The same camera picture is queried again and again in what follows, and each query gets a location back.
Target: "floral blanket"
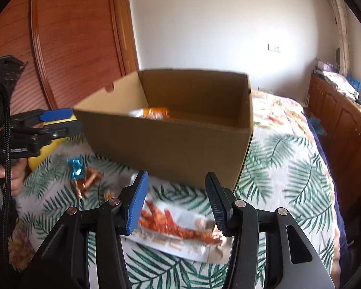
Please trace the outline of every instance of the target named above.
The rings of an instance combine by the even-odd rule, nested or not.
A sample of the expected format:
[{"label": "floral blanket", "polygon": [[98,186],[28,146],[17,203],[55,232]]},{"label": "floral blanket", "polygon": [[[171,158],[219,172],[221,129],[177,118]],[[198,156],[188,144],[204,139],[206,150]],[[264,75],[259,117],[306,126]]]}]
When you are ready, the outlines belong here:
[{"label": "floral blanket", "polygon": [[[254,135],[235,195],[259,209],[287,208],[318,251],[337,286],[340,268],[334,184],[312,142],[313,135],[309,129],[301,129],[303,121],[297,121],[300,119],[299,106],[292,100],[285,103],[283,99],[253,93]],[[295,120],[295,124],[289,124],[289,132],[287,120]],[[98,186],[91,187],[83,200],[79,200],[72,190],[66,162],[67,158],[77,156],[83,158],[86,166],[105,175]],[[17,197],[20,236],[27,234],[36,250],[69,206],[74,205],[80,210],[98,207],[104,203],[104,190],[110,185],[118,185],[120,175],[130,177],[134,172],[93,153],[83,136],[69,138],[25,181],[24,190]],[[213,218],[205,192],[155,177],[150,177],[149,181],[149,190],[157,198]],[[91,288],[97,288],[95,235],[90,235],[89,239]],[[133,289],[215,289],[223,285],[227,265],[180,259],[125,238],[122,243]],[[265,237],[260,234],[257,288],[263,287],[265,255]],[[29,253],[21,257],[28,260]],[[19,269],[24,266],[16,260],[12,260],[12,264]]]}]

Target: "human hand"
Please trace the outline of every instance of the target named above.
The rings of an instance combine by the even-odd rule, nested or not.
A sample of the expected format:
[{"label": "human hand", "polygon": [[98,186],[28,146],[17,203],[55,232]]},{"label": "human hand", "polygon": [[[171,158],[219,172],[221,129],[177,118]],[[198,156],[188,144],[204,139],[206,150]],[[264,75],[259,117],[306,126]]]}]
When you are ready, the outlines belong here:
[{"label": "human hand", "polygon": [[[27,159],[19,159],[18,163],[11,167],[11,195],[16,196],[20,193],[23,187],[23,180],[25,177],[25,168],[27,166]],[[5,170],[2,165],[0,165],[0,178],[4,178]]]}]

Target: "cardboard box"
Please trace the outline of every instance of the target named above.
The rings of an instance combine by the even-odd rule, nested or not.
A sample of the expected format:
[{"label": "cardboard box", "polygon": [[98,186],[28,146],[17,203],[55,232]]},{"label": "cardboard box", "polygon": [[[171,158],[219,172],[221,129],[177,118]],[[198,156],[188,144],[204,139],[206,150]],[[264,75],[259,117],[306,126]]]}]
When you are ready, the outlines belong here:
[{"label": "cardboard box", "polygon": [[[211,70],[145,70],[114,82],[74,107],[92,149],[152,176],[205,188],[207,172],[234,189],[252,138],[246,74]],[[167,107],[173,120],[128,116]]]}]

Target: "yellow object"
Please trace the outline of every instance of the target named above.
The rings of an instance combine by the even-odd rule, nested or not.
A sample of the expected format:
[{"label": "yellow object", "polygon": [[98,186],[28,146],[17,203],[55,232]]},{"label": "yellow object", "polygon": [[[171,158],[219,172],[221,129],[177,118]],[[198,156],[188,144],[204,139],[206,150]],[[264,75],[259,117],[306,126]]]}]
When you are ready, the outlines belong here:
[{"label": "yellow object", "polygon": [[[72,121],[72,120],[76,120],[75,115],[72,115],[70,118],[67,118],[67,119],[43,123],[42,127],[44,127],[45,125],[51,125],[51,124],[56,124],[56,123],[61,123],[61,122],[68,122],[68,121]],[[28,165],[29,165],[30,169],[35,170],[39,166],[39,164],[41,162],[43,162],[49,155],[51,155],[51,153],[58,147],[58,145],[60,145],[66,139],[67,138],[52,140],[51,144],[46,145],[45,147],[42,147],[40,149],[39,156],[34,157],[34,158],[28,158]]]}]

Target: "green leaf pattern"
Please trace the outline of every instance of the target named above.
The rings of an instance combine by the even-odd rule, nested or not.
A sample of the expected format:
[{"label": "green leaf pattern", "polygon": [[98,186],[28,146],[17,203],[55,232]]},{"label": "green leaf pattern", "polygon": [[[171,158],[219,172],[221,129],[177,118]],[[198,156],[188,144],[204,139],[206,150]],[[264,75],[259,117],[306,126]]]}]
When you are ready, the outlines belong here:
[{"label": "green leaf pattern", "polygon": [[[81,157],[85,166],[104,173],[79,200],[70,183],[67,158]],[[24,183],[18,196],[22,228],[34,248],[70,206],[80,210],[104,203],[104,191],[121,190],[121,175],[129,179],[135,171],[92,152],[85,138],[68,138],[42,162]],[[334,257],[334,187],[318,150],[309,140],[254,128],[247,158],[235,190],[237,198],[254,207],[274,211],[287,208],[297,220],[330,272]],[[212,218],[206,193],[189,186],[150,177],[150,193],[158,200]],[[227,265],[188,261],[161,253],[122,238],[132,289],[218,289],[224,284]],[[89,271],[96,288],[95,234],[89,235]],[[266,263],[266,239],[260,234],[257,288],[262,288]]]}]

